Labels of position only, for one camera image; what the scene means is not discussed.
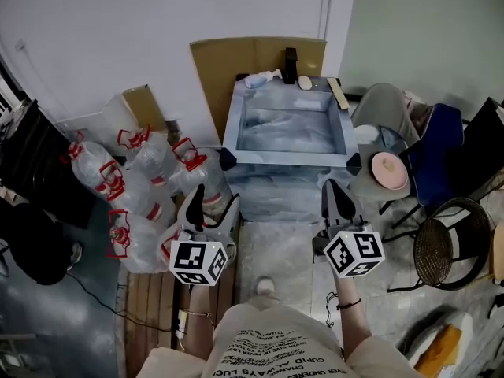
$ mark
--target yellow cloth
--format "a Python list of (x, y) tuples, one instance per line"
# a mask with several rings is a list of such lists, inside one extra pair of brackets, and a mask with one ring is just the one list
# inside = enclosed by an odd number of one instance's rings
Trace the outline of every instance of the yellow cloth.
[(427, 378), (436, 378), (441, 368), (457, 361), (462, 331), (452, 324), (444, 328), (423, 353), (415, 369)]

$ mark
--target black bracelet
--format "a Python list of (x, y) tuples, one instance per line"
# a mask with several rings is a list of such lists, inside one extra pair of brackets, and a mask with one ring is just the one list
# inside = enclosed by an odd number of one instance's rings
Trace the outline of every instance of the black bracelet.
[(338, 304), (337, 307), (336, 307), (336, 310), (339, 311), (340, 309), (348, 309), (351, 306), (356, 306), (360, 301), (362, 301), (362, 300), (359, 299), (357, 302), (354, 302), (353, 304), (346, 304), (345, 306), (341, 306), (340, 304)]

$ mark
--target wicker chair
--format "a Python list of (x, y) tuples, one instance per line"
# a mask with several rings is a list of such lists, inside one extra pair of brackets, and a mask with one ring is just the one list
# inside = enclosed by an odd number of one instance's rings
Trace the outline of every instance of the wicker chair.
[[(455, 224), (447, 227), (436, 219), (447, 209), (463, 209), (469, 214)], [(457, 233), (459, 256), (453, 258), (453, 244), (450, 230)], [(428, 285), (440, 290), (459, 290), (471, 283), (484, 267), (491, 247), (491, 228), (488, 216), (483, 207), (470, 198), (452, 198), (441, 205), (415, 231), (403, 232), (389, 239), (387, 243), (403, 236), (414, 238), (413, 256), (418, 281), (413, 287), (393, 288), (387, 292), (412, 291)], [(461, 279), (443, 283), (450, 273), (451, 266), (456, 261), (476, 258), (471, 270)]]

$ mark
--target white cube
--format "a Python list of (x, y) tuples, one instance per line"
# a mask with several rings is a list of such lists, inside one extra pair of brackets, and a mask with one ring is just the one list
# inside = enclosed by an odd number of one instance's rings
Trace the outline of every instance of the white cube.
[(222, 243), (172, 241), (170, 271), (184, 284), (215, 286), (227, 262)]
[(340, 231), (324, 253), (338, 277), (364, 276), (385, 260), (378, 232)]

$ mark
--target t-shirt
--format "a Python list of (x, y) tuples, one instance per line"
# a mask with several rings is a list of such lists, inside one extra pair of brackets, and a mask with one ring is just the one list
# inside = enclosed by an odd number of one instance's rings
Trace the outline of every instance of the t-shirt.
[(331, 329), (288, 306), (258, 311), (232, 307), (217, 326), (207, 362), (170, 349), (154, 349), (138, 378), (307, 376), (414, 377), (389, 342), (370, 337), (343, 360)]

